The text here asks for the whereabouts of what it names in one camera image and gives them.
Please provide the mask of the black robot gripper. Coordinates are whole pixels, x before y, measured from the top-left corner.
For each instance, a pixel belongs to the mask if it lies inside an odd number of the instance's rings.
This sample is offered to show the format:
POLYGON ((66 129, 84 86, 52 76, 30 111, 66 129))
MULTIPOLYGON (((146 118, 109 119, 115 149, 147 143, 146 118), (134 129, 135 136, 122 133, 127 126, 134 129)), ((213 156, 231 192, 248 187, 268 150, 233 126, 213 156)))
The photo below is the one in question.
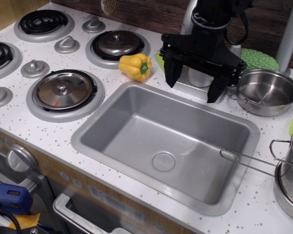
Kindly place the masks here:
POLYGON ((162 34, 160 55, 164 60, 166 83, 173 87, 183 66, 214 78, 207 103, 215 103, 227 87, 236 83, 246 63, 227 47, 231 19, 244 16, 245 0, 199 0, 191 12, 189 35, 162 34))

